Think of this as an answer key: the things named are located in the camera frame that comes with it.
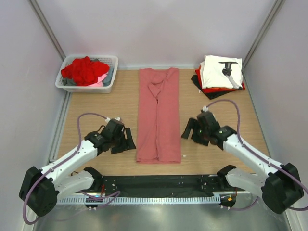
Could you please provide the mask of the pink t shirt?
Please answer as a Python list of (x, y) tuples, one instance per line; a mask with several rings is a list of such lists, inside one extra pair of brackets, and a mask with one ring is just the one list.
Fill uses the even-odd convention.
[(136, 161), (181, 162), (179, 77), (177, 68), (139, 70)]

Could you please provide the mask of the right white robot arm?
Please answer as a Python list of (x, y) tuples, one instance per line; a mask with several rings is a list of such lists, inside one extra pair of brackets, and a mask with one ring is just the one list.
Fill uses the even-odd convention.
[(217, 175), (217, 185), (227, 191), (240, 188), (261, 198), (274, 213), (281, 214), (304, 196), (300, 186), (297, 168), (288, 163), (281, 164), (242, 139), (239, 132), (229, 126), (220, 126), (214, 115), (202, 112), (197, 118), (189, 118), (182, 138), (208, 146), (215, 145), (221, 150), (238, 157), (254, 173), (228, 165)]

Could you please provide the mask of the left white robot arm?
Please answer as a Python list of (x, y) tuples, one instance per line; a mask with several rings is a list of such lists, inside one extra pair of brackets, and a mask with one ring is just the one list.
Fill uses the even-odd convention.
[(92, 131), (80, 139), (77, 147), (58, 160), (41, 168), (31, 167), (25, 173), (19, 192), (23, 200), (23, 215), (30, 208), (38, 217), (47, 215), (56, 203), (79, 191), (98, 192), (103, 186), (102, 174), (86, 167), (77, 174), (77, 168), (110, 151), (122, 153), (136, 148), (130, 128), (119, 119), (111, 119), (102, 130)]

